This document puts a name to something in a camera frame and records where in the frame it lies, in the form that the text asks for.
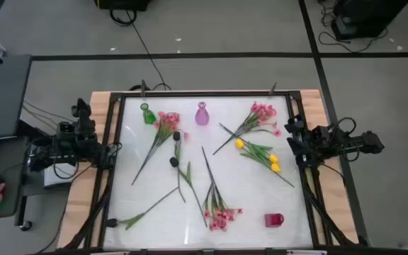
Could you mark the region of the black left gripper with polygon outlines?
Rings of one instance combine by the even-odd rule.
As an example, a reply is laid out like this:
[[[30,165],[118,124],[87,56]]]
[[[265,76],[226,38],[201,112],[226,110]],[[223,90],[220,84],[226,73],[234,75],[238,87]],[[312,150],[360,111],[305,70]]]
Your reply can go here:
[[[95,121],[90,119],[91,107],[82,98],[78,105],[71,107],[72,116],[78,118],[74,127],[75,142],[78,148],[87,148],[96,144]]]

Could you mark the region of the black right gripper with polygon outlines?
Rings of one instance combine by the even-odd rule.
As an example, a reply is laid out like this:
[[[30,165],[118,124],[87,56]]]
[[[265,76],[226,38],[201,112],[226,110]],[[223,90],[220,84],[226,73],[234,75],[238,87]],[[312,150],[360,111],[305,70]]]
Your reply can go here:
[[[289,119],[284,127],[290,134],[298,132],[298,140],[302,143],[310,144],[314,141],[312,131],[308,129],[301,115],[296,115],[293,119]]]

